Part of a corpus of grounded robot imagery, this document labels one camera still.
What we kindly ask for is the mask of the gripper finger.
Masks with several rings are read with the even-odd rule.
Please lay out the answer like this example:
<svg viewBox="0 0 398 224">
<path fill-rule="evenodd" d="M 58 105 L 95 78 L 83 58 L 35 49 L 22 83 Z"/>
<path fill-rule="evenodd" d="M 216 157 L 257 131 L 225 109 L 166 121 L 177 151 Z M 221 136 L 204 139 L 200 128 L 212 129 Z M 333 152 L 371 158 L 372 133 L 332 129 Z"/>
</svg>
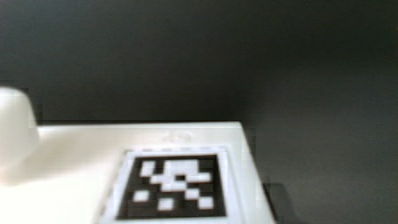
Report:
<svg viewBox="0 0 398 224">
<path fill-rule="evenodd" d="M 280 183 L 264 183 L 262 189 L 276 224 L 300 224 L 284 185 Z"/>
</svg>

